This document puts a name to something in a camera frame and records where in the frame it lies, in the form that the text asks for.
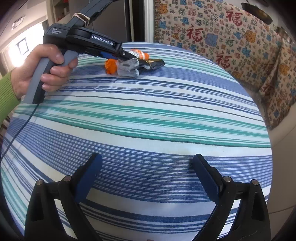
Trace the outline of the green sleeve forearm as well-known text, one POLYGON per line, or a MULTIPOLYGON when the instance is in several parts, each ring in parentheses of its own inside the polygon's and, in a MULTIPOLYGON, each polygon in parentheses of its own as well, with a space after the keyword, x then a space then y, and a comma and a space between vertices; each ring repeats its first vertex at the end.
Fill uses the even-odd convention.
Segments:
POLYGON ((7 73, 0 82, 0 123, 2 124, 10 112, 20 103, 11 83, 11 72, 7 73))

